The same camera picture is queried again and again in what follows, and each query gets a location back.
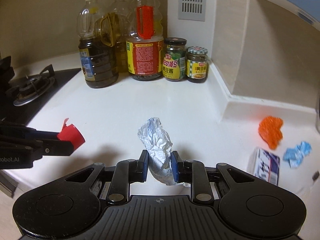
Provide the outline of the silver foil wrapper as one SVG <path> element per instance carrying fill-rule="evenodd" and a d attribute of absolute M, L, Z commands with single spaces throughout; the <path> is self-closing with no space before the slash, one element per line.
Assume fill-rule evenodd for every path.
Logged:
<path fill-rule="evenodd" d="M 167 186 L 183 185 L 184 187 L 190 187 L 187 183 L 174 181 L 171 167 L 173 143 L 167 131 L 162 127 L 159 118 L 149 118 L 138 129 L 137 135 L 149 153 L 149 170 L 157 181 Z"/>

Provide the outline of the red plastic cap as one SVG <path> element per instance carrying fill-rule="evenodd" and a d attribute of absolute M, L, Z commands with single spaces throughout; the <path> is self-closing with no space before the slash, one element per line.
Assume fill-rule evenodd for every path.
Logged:
<path fill-rule="evenodd" d="M 69 141 L 73 145 L 73 149 L 77 150 L 85 143 L 85 139 L 73 124 L 67 125 L 68 120 L 68 118 L 64 120 L 61 132 L 57 134 L 57 138 L 61 141 Z"/>

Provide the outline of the orange mesh scrap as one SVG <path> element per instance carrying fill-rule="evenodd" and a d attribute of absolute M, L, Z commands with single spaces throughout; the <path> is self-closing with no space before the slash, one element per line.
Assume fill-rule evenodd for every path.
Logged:
<path fill-rule="evenodd" d="M 259 123 L 258 133 L 271 150 L 275 150 L 283 138 L 283 123 L 281 118 L 274 116 L 267 116 Z"/>

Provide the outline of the blue mask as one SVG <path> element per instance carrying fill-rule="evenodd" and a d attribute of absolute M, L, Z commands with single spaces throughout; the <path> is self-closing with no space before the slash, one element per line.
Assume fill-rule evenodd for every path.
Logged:
<path fill-rule="evenodd" d="M 311 153 L 311 151 L 311 145 L 306 141 L 302 141 L 294 148 L 286 149 L 283 155 L 283 161 L 288 162 L 291 168 L 297 168 L 301 165 L 304 158 Z"/>

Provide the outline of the black gas stove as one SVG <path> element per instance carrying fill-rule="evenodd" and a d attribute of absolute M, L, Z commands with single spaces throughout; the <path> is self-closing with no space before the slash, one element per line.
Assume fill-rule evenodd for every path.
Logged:
<path fill-rule="evenodd" d="M 26 125 L 80 68 L 54 70 L 50 64 L 39 74 L 1 81 L 1 120 Z"/>

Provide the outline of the blue white small packet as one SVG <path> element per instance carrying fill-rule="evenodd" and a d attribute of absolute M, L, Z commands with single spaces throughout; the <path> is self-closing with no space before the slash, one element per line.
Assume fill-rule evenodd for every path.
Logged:
<path fill-rule="evenodd" d="M 263 148 L 256 147 L 249 158 L 247 172 L 277 186 L 280 174 L 280 158 Z"/>

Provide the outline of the tall bean paste jar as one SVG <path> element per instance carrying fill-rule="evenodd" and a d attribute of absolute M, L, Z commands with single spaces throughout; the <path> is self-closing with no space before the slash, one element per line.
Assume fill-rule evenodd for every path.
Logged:
<path fill-rule="evenodd" d="M 180 81 L 185 77 L 185 54 L 187 40 L 179 37 L 164 39 L 166 48 L 162 63 L 162 74 L 169 81 Z"/>

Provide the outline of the small checkered lid jar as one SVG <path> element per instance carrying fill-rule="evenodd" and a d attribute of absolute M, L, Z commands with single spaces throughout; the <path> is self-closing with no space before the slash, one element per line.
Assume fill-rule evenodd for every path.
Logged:
<path fill-rule="evenodd" d="M 193 83 L 204 83 L 208 74 L 208 50 L 204 47 L 191 46 L 186 52 L 186 76 Z"/>

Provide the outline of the dark oil bottle blue label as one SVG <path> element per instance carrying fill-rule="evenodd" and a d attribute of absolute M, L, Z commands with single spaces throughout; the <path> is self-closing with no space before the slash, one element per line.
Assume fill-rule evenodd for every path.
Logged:
<path fill-rule="evenodd" d="M 85 0 L 77 16 L 80 61 L 85 81 L 91 88 L 104 88 L 118 79 L 114 20 L 114 14 L 98 0 Z"/>

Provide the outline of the glass pot lid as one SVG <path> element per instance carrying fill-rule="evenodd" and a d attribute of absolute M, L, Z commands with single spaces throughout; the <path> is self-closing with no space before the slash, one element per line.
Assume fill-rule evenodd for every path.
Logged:
<path fill-rule="evenodd" d="M 317 129 L 317 132 L 320 133 L 320 101 L 317 103 L 316 108 L 316 124 L 315 127 Z"/>

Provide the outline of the grey wall vent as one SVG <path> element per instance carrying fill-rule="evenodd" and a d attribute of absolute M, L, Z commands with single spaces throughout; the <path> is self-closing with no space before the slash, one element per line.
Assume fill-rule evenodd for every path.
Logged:
<path fill-rule="evenodd" d="M 206 0 L 178 0 L 178 19 L 205 21 Z"/>

